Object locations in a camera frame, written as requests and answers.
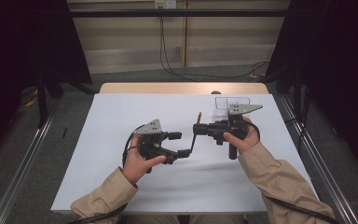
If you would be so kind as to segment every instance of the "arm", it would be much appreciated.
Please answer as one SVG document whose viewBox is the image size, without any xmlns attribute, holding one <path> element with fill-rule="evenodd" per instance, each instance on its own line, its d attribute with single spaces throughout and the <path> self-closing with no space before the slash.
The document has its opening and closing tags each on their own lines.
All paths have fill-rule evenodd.
<svg viewBox="0 0 358 224">
<path fill-rule="evenodd" d="M 249 179 L 262 191 L 271 223 L 325 223 L 273 203 L 270 198 L 294 204 L 334 217 L 332 209 L 317 200 L 310 184 L 287 161 L 276 161 L 260 143 L 257 132 L 250 127 L 248 136 L 240 140 L 224 134 L 229 143 L 240 152 L 239 161 Z"/>
<path fill-rule="evenodd" d="M 124 168 L 117 168 L 100 187 L 74 201 L 71 204 L 72 211 L 82 218 L 94 217 L 110 213 L 131 200 L 138 190 L 136 186 L 138 180 L 150 167 L 165 160 L 164 156 L 159 156 L 146 161 L 137 150 L 139 139 L 140 136 L 134 136 L 131 139 Z M 98 223 L 107 224 L 116 223 L 116 221 L 116 218 L 111 218 Z"/>
</svg>

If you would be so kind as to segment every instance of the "beige sleeve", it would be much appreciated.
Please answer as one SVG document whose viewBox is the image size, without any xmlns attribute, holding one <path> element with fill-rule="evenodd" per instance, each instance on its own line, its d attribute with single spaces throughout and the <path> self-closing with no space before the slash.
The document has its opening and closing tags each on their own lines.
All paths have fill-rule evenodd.
<svg viewBox="0 0 358 224">
<path fill-rule="evenodd" d="M 261 143 L 238 159 L 249 179 L 264 195 L 334 217 L 332 209 L 316 198 L 307 180 L 289 162 L 276 161 Z M 264 195 L 270 223 L 325 223 L 281 207 Z"/>
<path fill-rule="evenodd" d="M 117 168 L 100 187 L 74 201 L 71 209 L 80 217 L 107 214 L 129 202 L 137 191 L 138 189 L 121 173 L 120 168 Z M 116 219 L 112 218 L 98 223 L 116 223 Z"/>
</svg>

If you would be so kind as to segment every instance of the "white tabletop cover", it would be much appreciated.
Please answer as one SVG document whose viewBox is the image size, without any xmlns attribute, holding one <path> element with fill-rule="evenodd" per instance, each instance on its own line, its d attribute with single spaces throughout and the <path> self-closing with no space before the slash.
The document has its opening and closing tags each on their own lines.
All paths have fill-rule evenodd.
<svg viewBox="0 0 358 224">
<path fill-rule="evenodd" d="M 282 120 L 272 95 L 248 97 L 263 108 L 246 115 L 261 132 L 261 142 L 277 160 L 289 161 L 310 178 Z M 122 164 L 130 134 L 140 125 L 159 119 L 163 132 L 181 132 L 165 140 L 170 150 L 190 149 L 192 126 L 211 123 L 216 95 L 211 94 L 97 94 L 77 142 L 51 210 L 69 213 L 70 204 L 100 186 Z M 260 191 L 250 182 L 238 160 L 228 158 L 228 143 L 218 146 L 212 137 L 198 136 L 189 158 L 160 164 L 139 182 L 127 214 L 244 213 L 266 211 Z"/>
</svg>

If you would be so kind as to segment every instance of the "table surface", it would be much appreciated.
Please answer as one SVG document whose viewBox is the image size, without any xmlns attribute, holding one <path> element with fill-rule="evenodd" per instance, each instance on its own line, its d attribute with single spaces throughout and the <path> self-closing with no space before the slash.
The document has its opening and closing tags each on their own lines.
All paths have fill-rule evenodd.
<svg viewBox="0 0 358 224">
<path fill-rule="evenodd" d="M 152 95 L 127 94 L 131 93 L 131 89 L 136 90 L 137 93 L 145 93 L 152 90 Z M 107 94 L 112 91 L 115 91 L 116 94 Z M 65 207 L 68 206 L 66 205 L 67 202 L 71 202 L 73 198 L 85 194 L 85 192 L 74 192 L 72 186 L 74 184 L 77 186 L 87 186 L 90 183 L 94 183 L 95 186 L 89 186 L 88 190 L 97 187 L 95 183 L 103 181 L 103 176 L 108 175 L 111 165 L 113 163 L 118 165 L 121 163 L 118 158 L 119 156 L 117 155 L 118 152 L 116 152 L 112 146 L 117 142 L 124 141 L 124 138 L 127 139 L 128 136 L 126 133 L 131 132 L 131 127 L 139 126 L 139 122 L 145 123 L 145 121 L 151 121 L 151 116 L 158 116 L 158 118 L 162 120 L 164 131 L 178 131 L 183 133 L 183 137 L 180 141 L 175 141 L 175 143 L 171 143 L 171 145 L 171 141 L 168 141 L 167 143 L 164 143 L 165 147 L 173 147 L 171 149 L 174 150 L 178 149 L 178 147 L 179 149 L 187 148 L 188 146 L 186 144 L 191 142 L 190 138 L 192 136 L 191 129 L 188 129 L 188 126 L 191 126 L 190 120 L 196 119 L 193 117 L 200 111 L 203 111 L 202 113 L 205 112 L 203 122 L 210 122 L 208 119 L 212 115 L 210 110 L 213 108 L 215 97 L 220 97 L 220 95 L 212 96 L 210 94 L 211 91 L 221 91 L 222 93 L 227 93 L 227 96 L 230 97 L 248 96 L 252 99 L 254 104 L 262 104 L 264 106 L 263 109 L 259 110 L 258 113 L 251 114 L 251 119 L 255 119 L 259 124 L 259 129 L 264 134 L 265 141 L 263 142 L 267 147 L 271 147 L 271 153 L 276 156 L 277 159 L 288 160 L 300 173 L 307 175 L 302 161 L 296 154 L 296 148 L 293 145 L 292 139 L 285 129 L 284 122 L 275 101 L 272 96 L 268 94 L 267 88 L 263 84 L 109 83 L 103 85 L 101 90 L 101 93 L 103 94 L 99 94 L 94 98 L 93 106 L 89 112 L 89 116 L 79 138 L 73 158 L 71 159 L 71 164 L 62 181 L 63 187 L 57 194 L 56 201 L 57 199 L 59 200 L 57 203 L 55 202 L 51 209 L 56 212 L 65 213 Z M 172 114 L 175 113 L 180 114 L 181 116 L 178 117 L 178 119 L 172 119 Z M 237 162 L 232 162 L 227 158 L 227 151 L 224 149 L 222 150 L 222 148 L 217 146 L 214 140 L 210 138 L 200 137 L 197 141 L 199 148 L 189 159 L 176 161 L 174 165 L 168 167 L 156 167 L 156 170 L 154 171 L 155 174 L 141 179 L 140 185 L 142 185 L 143 190 L 135 196 L 132 200 L 133 203 L 129 204 L 127 209 L 129 210 L 128 212 L 133 214 L 139 212 L 242 213 L 243 211 L 253 212 L 265 210 L 260 199 L 261 196 L 259 190 L 256 189 L 249 180 L 246 180 L 245 174 L 241 170 L 241 166 Z M 84 158 L 87 158 L 87 161 L 98 162 L 98 167 L 83 171 L 82 169 L 84 169 L 85 164 L 83 161 Z M 111 158 L 106 165 L 104 165 L 104 158 Z M 220 177 L 210 178 L 211 170 L 213 170 L 215 176 Z M 78 178 L 76 178 L 79 171 L 85 176 L 81 179 L 81 181 L 85 181 L 84 183 L 76 182 L 79 181 Z M 95 179 L 87 180 L 86 176 L 92 176 L 92 178 L 95 177 Z M 162 183 L 161 179 L 158 180 L 161 177 L 164 180 L 170 179 L 170 181 L 163 181 L 165 182 L 163 185 L 158 184 L 158 191 L 156 191 L 156 183 Z M 197 187 L 211 186 L 211 183 L 214 188 L 201 188 L 200 191 L 200 188 Z M 182 186 L 180 189 L 186 189 L 185 195 L 180 196 L 180 193 L 183 193 L 183 190 L 178 191 L 179 186 Z M 213 192 L 214 190 L 225 188 L 228 189 L 230 194 L 216 194 L 216 192 L 208 194 L 208 191 Z M 158 201 L 152 202 L 158 198 L 155 197 L 156 195 L 159 197 Z M 238 200 L 236 195 L 244 195 L 246 200 Z M 172 204 L 169 203 L 172 200 L 175 200 L 176 206 L 172 206 Z M 210 201 L 208 206 L 199 204 L 200 202 L 207 201 Z M 156 204 L 162 203 L 164 204 L 163 207 L 156 206 Z"/>
<path fill-rule="evenodd" d="M 220 91 L 222 94 L 268 94 L 263 83 L 234 82 L 132 82 L 105 83 L 100 93 L 189 93 L 209 94 Z"/>
</svg>

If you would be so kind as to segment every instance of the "metal rail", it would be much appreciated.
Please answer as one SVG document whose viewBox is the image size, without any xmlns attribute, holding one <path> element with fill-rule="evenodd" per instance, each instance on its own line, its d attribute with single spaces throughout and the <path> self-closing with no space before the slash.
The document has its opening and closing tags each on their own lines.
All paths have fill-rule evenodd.
<svg viewBox="0 0 358 224">
<path fill-rule="evenodd" d="M 52 117 L 57 111 L 59 101 L 57 101 L 52 110 L 48 119 L 44 123 L 44 125 L 36 131 L 34 136 L 34 140 L 32 141 L 31 145 L 28 147 L 28 150 L 22 159 L 19 169 L 17 170 L 16 174 L 14 175 L 13 179 L 11 180 L 7 191 L 5 192 L 4 196 L 0 201 L 0 224 L 3 224 L 7 220 L 7 216 L 13 207 L 14 202 L 17 199 L 21 191 L 21 186 L 28 175 L 31 166 L 33 164 L 34 158 L 37 155 L 37 151 L 42 145 L 42 142 L 48 132 L 50 124 L 52 122 Z"/>
<path fill-rule="evenodd" d="M 114 18 L 114 17 L 287 17 L 307 12 L 286 9 L 72 9 L 70 11 L 22 11 L 22 16 Z"/>
<path fill-rule="evenodd" d="M 288 99 L 288 97 L 282 98 L 283 105 L 287 111 L 287 113 L 290 116 L 290 119 L 295 119 L 296 115 L 293 111 L 294 107 L 292 102 Z M 353 210 L 351 209 L 351 205 L 349 204 L 347 198 L 345 197 L 344 193 L 338 186 L 336 180 L 330 173 L 327 165 L 324 162 L 324 159 L 322 158 L 321 154 L 319 153 L 318 148 L 313 143 L 310 134 L 307 132 L 306 129 L 303 129 L 303 124 L 299 122 L 295 122 L 295 127 L 299 135 L 301 135 L 301 132 L 303 132 L 303 143 L 305 146 L 305 149 L 310 155 L 310 158 L 312 159 L 313 163 L 316 166 L 316 169 L 318 170 L 319 175 L 322 178 L 322 181 L 324 182 L 327 190 L 329 191 L 337 209 L 338 212 L 341 214 L 342 218 L 344 219 L 345 223 L 347 224 L 358 224 L 358 219 L 356 215 L 354 214 Z"/>
</svg>

